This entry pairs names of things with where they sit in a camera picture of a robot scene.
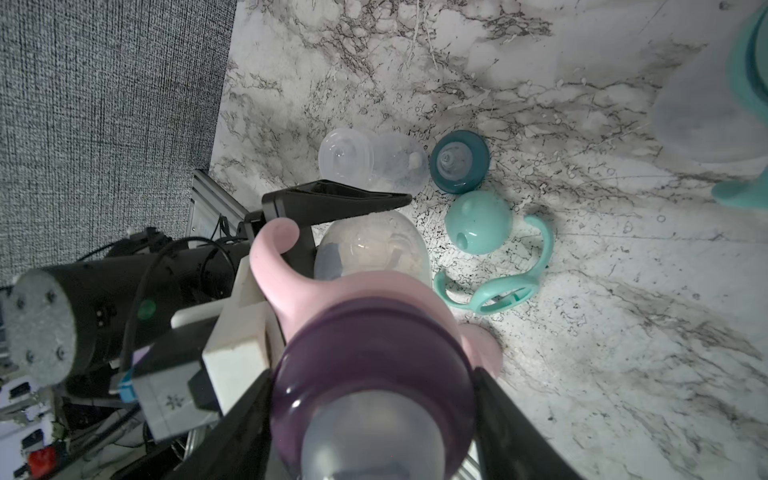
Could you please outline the purple nipple collar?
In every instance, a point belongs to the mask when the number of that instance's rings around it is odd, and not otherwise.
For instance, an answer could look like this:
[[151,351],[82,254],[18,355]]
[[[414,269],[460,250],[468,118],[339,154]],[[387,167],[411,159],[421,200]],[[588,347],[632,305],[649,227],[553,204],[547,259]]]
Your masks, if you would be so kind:
[[463,462],[475,428],[471,366],[456,340],[426,313],[384,298],[342,302],[289,341],[272,392],[271,434],[298,470],[304,436],[325,405],[383,391],[422,407],[444,445],[444,478]]

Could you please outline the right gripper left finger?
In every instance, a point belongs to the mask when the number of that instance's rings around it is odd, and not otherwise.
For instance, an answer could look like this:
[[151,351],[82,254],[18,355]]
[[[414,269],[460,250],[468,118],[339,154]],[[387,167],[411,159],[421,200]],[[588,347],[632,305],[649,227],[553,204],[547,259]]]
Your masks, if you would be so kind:
[[271,435],[272,372],[264,371],[169,479],[262,479]]

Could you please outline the clear baby bottle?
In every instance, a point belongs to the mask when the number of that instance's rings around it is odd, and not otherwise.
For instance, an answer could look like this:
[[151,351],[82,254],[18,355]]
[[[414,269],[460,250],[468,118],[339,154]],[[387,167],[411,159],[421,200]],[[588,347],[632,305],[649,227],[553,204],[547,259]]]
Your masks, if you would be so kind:
[[668,79],[650,111],[656,139],[669,152],[700,163],[767,155],[767,124],[731,88],[735,40],[712,42]]

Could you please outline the clear bottle front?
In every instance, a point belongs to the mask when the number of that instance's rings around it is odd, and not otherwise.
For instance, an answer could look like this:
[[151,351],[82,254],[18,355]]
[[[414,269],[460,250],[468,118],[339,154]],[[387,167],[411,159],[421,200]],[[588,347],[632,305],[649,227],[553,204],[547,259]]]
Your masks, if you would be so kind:
[[323,236],[314,278],[334,280],[359,272],[398,271],[428,285],[431,264],[424,238],[397,211],[339,220]]

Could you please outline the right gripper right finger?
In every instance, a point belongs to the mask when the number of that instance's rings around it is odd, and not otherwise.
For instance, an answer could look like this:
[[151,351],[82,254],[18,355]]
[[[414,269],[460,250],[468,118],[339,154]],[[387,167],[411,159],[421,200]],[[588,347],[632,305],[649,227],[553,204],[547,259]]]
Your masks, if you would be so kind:
[[483,479],[581,479],[485,369],[473,370],[473,383]]

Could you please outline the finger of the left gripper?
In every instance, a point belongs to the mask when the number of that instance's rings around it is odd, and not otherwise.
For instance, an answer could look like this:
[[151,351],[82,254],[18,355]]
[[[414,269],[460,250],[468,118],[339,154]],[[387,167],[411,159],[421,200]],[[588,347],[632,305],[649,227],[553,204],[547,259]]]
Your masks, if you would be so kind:
[[298,225],[298,242],[283,258],[298,273],[312,278],[317,251],[313,226],[395,210],[408,206],[412,199],[410,194],[373,192],[331,180],[317,180],[265,194],[261,223],[288,218]]

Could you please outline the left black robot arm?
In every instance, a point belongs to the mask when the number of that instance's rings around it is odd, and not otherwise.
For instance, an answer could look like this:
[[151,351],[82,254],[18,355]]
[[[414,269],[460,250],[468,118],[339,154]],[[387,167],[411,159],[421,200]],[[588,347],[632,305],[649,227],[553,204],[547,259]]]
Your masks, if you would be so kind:
[[104,258],[29,270],[1,295],[1,325],[10,363],[40,385],[57,385],[119,359],[123,337],[153,343],[179,310],[228,297],[236,269],[270,220],[300,228],[289,264],[308,275],[316,247],[312,226],[395,210],[407,193],[366,191],[317,180],[263,195],[239,210],[219,238],[173,240],[155,227],[108,246]]

